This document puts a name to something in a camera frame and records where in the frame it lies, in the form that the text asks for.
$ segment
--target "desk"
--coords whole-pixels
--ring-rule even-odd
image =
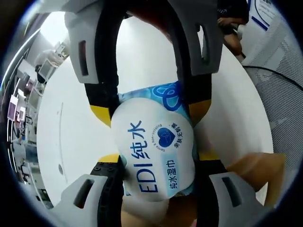
[[[122,22],[116,55],[121,93],[177,80],[170,42],[134,17]],[[196,131],[208,134],[225,164],[249,152],[273,152],[269,122],[257,90],[225,47],[219,72],[213,75],[212,106]],[[37,148],[45,188],[54,205],[61,192],[90,173],[100,157],[117,152],[110,129],[90,110],[84,85],[77,81],[69,58],[45,88]]]

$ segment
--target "blue wave pattern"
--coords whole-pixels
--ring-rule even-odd
[[[121,103],[131,98],[148,98],[154,100],[160,103],[162,106],[164,106],[167,110],[174,111],[182,115],[192,125],[191,120],[183,106],[183,100],[181,98],[181,86],[178,81],[174,83],[163,84],[154,87],[146,87],[125,94],[119,94],[119,100]],[[195,142],[193,145],[192,155],[193,155],[193,159],[197,159],[198,155],[197,155]],[[167,188],[167,190],[169,195],[176,193],[176,191],[173,189]],[[185,190],[179,192],[177,196],[189,195],[192,191],[193,191],[193,184],[191,184]]]

